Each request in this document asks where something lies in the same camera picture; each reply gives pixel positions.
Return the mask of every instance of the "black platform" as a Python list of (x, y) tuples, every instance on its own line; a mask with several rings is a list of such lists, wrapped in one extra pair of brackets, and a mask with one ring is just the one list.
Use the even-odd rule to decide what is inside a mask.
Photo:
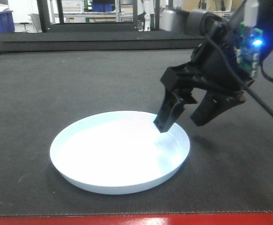
[[(50, 162), (55, 136), (97, 113), (157, 113), (159, 79), (191, 50), (0, 55), (0, 216), (273, 212), (273, 119), (250, 97), (204, 127), (189, 105), (178, 123), (191, 151), (164, 184), (131, 195), (100, 195), (68, 183)], [(273, 54), (265, 62), (273, 75)], [(252, 88), (273, 108), (273, 84)], [(204, 92), (197, 90), (197, 100)]]

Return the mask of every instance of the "red table edge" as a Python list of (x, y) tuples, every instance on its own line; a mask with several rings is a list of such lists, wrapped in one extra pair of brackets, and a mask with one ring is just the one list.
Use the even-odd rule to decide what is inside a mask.
[(0, 217), (0, 225), (273, 225), (273, 212)]

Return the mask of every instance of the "white wall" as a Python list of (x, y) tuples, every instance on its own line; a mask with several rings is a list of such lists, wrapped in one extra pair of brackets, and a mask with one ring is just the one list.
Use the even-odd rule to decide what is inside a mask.
[(8, 0), (15, 23), (31, 22), (28, 14), (38, 13), (37, 0)]

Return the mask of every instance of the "black cable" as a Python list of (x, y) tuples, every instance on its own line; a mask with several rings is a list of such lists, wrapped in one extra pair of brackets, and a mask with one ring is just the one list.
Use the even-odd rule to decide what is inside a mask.
[(225, 11), (225, 3), (224, 3), (224, 0), (221, 0), (221, 11)]
[(272, 117), (273, 117), (273, 110), (251, 89), (249, 88), (244, 81), (239, 78), (239, 76), (235, 73), (235, 71), (231, 68), (226, 56), (224, 55), (224, 53), (222, 52), (222, 50), (218, 47), (218, 45), (208, 36), (205, 36), (205, 39), (208, 41), (209, 44), (211, 44), (220, 54), (221, 58), (224, 60), (224, 63), (226, 65), (226, 67), (228, 68), (228, 70), (230, 71), (232, 77), (244, 88), (244, 90), (246, 90), (248, 92), (248, 94), (251, 95), (251, 97), (257, 102), (259, 103), (259, 105), (261, 107), (263, 107), (263, 109), (266, 110), (267, 113), (269, 113)]
[(216, 3), (216, 0), (213, 0), (213, 1), (212, 1), (212, 5), (211, 5), (211, 6), (210, 6), (210, 7), (207, 9), (207, 11), (208, 11), (208, 10), (210, 10), (210, 9), (212, 8), (212, 6), (213, 6), (213, 4), (214, 4), (214, 3), (215, 3), (216, 8), (217, 8), (217, 3)]
[(262, 72), (262, 75), (264, 76), (264, 78), (270, 82), (273, 83), (273, 78), (270, 77), (265, 71), (264, 71), (264, 65), (263, 65), (263, 62), (260, 63), (260, 70)]
[(199, 0), (198, 8), (201, 8), (201, 6), (202, 6), (202, 2), (201, 2), (201, 0)]

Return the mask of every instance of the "metal frame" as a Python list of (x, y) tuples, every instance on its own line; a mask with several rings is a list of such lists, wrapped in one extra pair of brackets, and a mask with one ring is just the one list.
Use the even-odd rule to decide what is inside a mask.
[(43, 42), (43, 41), (146, 41), (202, 39), (185, 34), (166, 31), (151, 32), (48, 32), (48, 33), (0, 33), (0, 42)]
[(160, 2), (159, 0), (155, 0), (155, 30), (159, 30), (159, 7), (160, 7)]
[(133, 1), (133, 22), (64, 23), (62, 2), (57, 0), (59, 24), (51, 24), (47, 0), (37, 0), (42, 32), (88, 32), (88, 31), (135, 31), (137, 30), (137, 1)]
[(110, 51), (110, 50), (158, 50), (194, 48), (201, 43), (199, 39), (180, 40), (133, 40), (133, 41), (43, 41), (43, 42), (3, 42), (0, 54), (18, 52), (56, 52), (56, 51)]

